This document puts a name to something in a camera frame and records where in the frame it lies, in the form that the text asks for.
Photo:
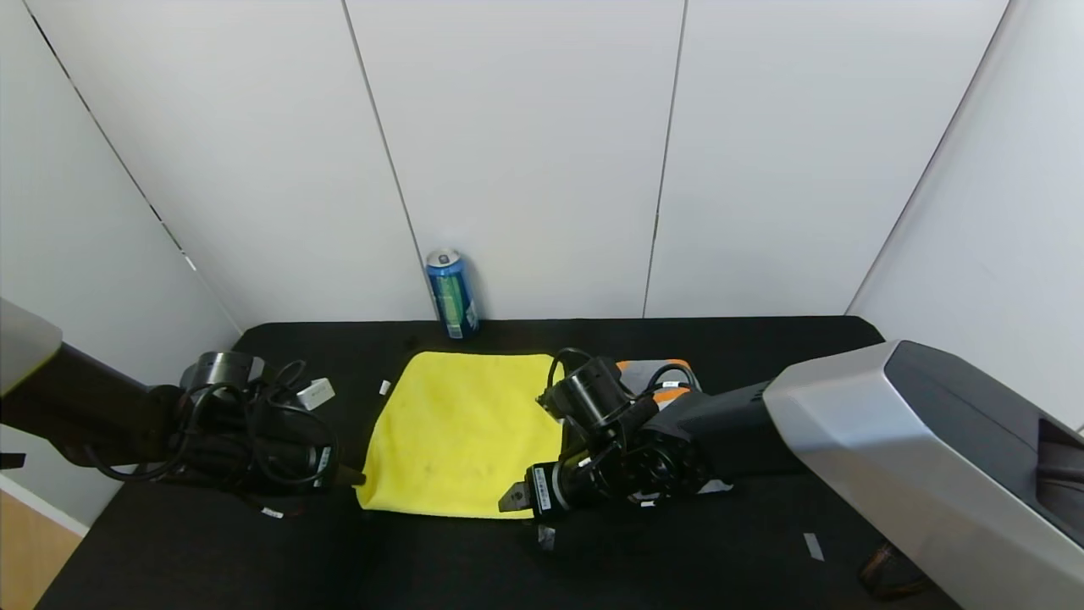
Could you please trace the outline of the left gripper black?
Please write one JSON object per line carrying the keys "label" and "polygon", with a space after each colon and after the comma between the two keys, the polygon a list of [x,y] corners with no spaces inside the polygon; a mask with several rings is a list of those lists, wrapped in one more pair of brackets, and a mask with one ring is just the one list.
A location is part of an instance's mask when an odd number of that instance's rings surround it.
{"label": "left gripper black", "polygon": [[305,408],[274,408],[266,440],[266,475],[279,485],[322,489],[336,469],[337,486],[367,482],[362,467],[336,460],[340,441],[328,421]]}

